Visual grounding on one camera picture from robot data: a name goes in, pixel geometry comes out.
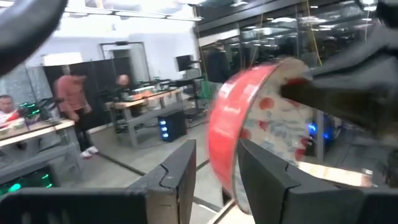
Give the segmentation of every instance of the black pants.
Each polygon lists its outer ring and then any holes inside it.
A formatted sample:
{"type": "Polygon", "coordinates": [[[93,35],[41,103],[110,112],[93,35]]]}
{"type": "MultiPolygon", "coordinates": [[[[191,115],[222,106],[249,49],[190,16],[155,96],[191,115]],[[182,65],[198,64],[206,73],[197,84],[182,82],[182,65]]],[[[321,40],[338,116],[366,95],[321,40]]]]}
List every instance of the black pants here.
{"type": "MultiPolygon", "coordinates": [[[[77,141],[80,145],[80,151],[83,152],[89,147],[93,146],[90,135],[87,133],[86,115],[84,109],[76,110],[75,113],[79,116],[79,120],[75,122],[75,132],[77,141]]],[[[68,118],[65,113],[61,112],[61,116],[68,118]]]]}

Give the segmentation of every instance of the glass window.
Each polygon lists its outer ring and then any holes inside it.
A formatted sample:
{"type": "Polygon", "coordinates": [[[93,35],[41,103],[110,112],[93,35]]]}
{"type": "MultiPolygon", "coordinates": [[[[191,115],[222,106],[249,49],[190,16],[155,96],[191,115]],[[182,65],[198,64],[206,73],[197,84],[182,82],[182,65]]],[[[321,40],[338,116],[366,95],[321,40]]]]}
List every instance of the glass window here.
{"type": "Polygon", "coordinates": [[[261,25],[243,27],[241,36],[245,68],[276,57],[297,56],[295,16],[265,18],[261,25]]]}
{"type": "Polygon", "coordinates": [[[378,21],[372,11],[362,11],[354,1],[324,8],[304,6],[298,15],[301,34],[300,59],[310,67],[325,62],[350,45],[365,40],[378,21]]]}

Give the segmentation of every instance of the desk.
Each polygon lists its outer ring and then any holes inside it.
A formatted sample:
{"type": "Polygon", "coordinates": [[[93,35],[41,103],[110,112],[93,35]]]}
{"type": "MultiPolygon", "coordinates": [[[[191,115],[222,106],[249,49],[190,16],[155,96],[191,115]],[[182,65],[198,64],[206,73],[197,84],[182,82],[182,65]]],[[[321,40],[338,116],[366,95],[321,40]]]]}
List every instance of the desk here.
{"type": "Polygon", "coordinates": [[[73,128],[74,124],[73,121],[67,119],[61,120],[60,124],[55,126],[46,122],[38,122],[30,125],[29,130],[26,127],[18,130],[11,129],[7,134],[2,135],[0,137],[0,150],[3,150],[7,145],[39,137],[54,131],[59,132],[61,145],[43,152],[39,152],[38,149],[28,148],[26,158],[12,158],[12,161],[7,163],[6,167],[0,169],[0,178],[11,172],[17,172],[31,164],[48,162],[61,156],[64,156],[65,160],[70,160],[69,164],[72,164],[73,168],[76,168],[75,170],[81,178],[82,162],[79,157],[80,147],[73,128]]]}
{"type": "Polygon", "coordinates": [[[49,123],[39,121],[30,125],[29,129],[26,126],[21,129],[10,129],[7,134],[0,135],[0,147],[51,133],[53,131],[69,128],[74,124],[75,123],[71,120],[61,120],[60,124],[52,126],[49,123]]]}
{"type": "Polygon", "coordinates": [[[110,112],[111,112],[111,119],[112,119],[112,123],[114,124],[114,127],[116,127],[115,126],[116,110],[123,110],[124,119],[126,120],[127,128],[129,130],[129,137],[130,137],[130,140],[131,140],[131,143],[133,146],[139,145],[138,140],[137,140],[137,133],[136,133],[136,130],[134,129],[134,127],[137,124],[142,124],[149,119],[156,118],[159,115],[168,113],[168,112],[176,110],[176,109],[182,110],[182,108],[183,108],[183,106],[182,106],[181,90],[179,90],[179,89],[166,91],[165,93],[154,93],[150,96],[147,96],[145,99],[135,100],[132,102],[112,103],[109,107],[110,112]],[[172,95],[175,95],[177,102],[173,103],[171,105],[165,106],[164,98],[168,97],[168,96],[172,96],[172,95]],[[149,100],[159,100],[161,109],[148,111],[138,117],[133,118],[131,116],[130,107],[136,106],[136,105],[141,105],[149,100]]]}
{"type": "Polygon", "coordinates": [[[253,216],[243,213],[235,201],[230,201],[208,224],[256,224],[253,216]]]}

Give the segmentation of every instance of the yellow cable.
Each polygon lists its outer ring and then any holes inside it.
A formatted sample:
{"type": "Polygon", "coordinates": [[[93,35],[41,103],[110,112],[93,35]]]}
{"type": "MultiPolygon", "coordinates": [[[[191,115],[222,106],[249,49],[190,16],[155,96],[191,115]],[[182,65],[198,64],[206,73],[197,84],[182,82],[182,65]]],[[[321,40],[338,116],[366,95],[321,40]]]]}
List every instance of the yellow cable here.
{"type": "MultiPolygon", "coordinates": [[[[310,16],[311,16],[311,12],[310,12],[310,3],[309,3],[308,0],[306,0],[306,3],[307,3],[308,18],[310,18],[310,16]]],[[[315,52],[317,53],[317,57],[318,57],[318,60],[319,60],[319,64],[322,65],[322,61],[321,61],[321,58],[320,58],[320,56],[319,56],[319,51],[318,51],[318,46],[317,46],[317,40],[315,39],[315,34],[313,33],[313,30],[312,30],[311,21],[309,21],[309,24],[310,24],[310,29],[311,29],[313,44],[314,44],[314,47],[315,47],[315,52]]]]}

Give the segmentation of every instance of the green led light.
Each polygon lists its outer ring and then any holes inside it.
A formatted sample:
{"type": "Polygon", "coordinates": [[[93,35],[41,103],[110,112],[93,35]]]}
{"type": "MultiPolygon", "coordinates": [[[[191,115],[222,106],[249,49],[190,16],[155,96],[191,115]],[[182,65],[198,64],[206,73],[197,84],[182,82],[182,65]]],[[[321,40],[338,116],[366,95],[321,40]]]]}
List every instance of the green led light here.
{"type": "Polygon", "coordinates": [[[14,192],[14,191],[17,191],[17,190],[19,190],[19,189],[21,189],[21,185],[20,184],[14,184],[12,187],[10,187],[9,189],[8,189],[8,192],[14,192]]]}

